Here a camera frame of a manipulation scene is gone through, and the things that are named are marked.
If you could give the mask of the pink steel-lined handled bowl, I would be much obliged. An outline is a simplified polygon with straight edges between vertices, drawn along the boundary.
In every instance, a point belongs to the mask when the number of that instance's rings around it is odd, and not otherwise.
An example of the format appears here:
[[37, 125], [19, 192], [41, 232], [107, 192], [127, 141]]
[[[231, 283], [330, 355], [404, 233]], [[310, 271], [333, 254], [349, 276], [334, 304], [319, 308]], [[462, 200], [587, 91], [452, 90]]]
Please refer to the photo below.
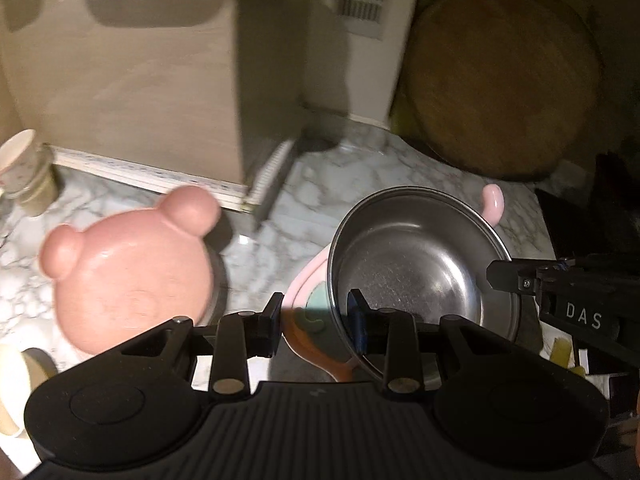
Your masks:
[[495, 231], [504, 213], [498, 185], [484, 186], [482, 203], [475, 210], [422, 186], [386, 188], [360, 200], [288, 286], [282, 307], [288, 346], [337, 382], [349, 382], [355, 370], [381, 378], [382, 358], [358, 356], [347, 330], [353, 289], [372, 309], [407, 311], [427, 324], [456, 314], [513, 340], [521, 301], [486, 278], [493, 261], [511, 258]]

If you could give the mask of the pink bear-shaped plate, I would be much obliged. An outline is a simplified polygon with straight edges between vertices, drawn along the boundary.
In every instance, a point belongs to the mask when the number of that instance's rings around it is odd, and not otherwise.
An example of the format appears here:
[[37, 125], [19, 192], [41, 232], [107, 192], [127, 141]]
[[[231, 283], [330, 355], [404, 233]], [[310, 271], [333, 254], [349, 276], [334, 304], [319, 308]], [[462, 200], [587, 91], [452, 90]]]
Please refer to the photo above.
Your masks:
[[183, 185], [152, 207], [50, 231], [39, 266], [64, 337], [98, 354], [176, 316], [200, 322], [214, 291], [204, 238], [220, 216], [212, 194]]

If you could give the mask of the large white oval plate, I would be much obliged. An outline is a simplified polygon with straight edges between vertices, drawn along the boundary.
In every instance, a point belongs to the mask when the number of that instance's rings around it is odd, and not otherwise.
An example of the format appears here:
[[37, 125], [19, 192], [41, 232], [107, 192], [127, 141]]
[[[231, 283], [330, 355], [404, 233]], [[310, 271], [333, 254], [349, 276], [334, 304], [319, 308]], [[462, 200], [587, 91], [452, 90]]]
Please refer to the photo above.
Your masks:
[[207, 246], [210, 266], [212, 267], [213, 290], [209, 304], [201, 319], [201, 325], [215, 325], [224, 316], [228, 306], [229, 282], [224, 259], [215, 249]]

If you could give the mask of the cream round bowl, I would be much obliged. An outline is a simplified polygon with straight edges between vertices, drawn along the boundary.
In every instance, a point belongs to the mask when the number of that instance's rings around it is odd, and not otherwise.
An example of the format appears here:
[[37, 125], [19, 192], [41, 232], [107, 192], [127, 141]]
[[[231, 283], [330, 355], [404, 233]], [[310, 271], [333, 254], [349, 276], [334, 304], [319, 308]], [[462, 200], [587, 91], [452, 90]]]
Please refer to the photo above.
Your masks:
[[17, 350], [1, 346], [1, 434], [17, 437], [25, 429], [28, 398], [43, 382], [58, 374], [52, 358], [39, 348]]

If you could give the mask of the round wooden cutting board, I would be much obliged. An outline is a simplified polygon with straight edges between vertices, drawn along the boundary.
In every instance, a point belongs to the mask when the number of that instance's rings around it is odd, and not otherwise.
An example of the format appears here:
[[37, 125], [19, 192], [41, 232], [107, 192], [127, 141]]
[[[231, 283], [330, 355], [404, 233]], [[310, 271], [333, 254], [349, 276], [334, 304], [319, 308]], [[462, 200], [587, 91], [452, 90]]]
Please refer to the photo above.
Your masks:
[[402, 90], [444, 162], [523, 180], [578, 138], [601, 75], [589, 32], [555, 0], [436, 0], [414, 22]]

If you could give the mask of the white floral ceramic bowl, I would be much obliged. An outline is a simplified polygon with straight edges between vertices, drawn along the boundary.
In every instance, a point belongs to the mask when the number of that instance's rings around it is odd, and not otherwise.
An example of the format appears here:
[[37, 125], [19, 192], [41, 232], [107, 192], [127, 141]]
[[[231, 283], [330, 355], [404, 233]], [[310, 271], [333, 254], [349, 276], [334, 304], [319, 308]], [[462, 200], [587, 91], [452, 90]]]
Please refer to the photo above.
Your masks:
[[21, 191], [35, 177], [39, 164], [39, 142], [34, 129], [22, 130], [1, 145], [0, 184], [4, 192]]

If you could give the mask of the white microwave oven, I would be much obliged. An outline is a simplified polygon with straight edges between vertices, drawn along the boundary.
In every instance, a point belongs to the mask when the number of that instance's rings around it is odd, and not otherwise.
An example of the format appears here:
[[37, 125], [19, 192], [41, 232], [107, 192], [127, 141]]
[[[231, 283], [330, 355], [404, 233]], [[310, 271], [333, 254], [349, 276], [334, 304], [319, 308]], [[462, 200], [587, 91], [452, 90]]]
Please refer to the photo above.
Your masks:
[[304, 102], [386, 128], [416, 0], [310, 0]]

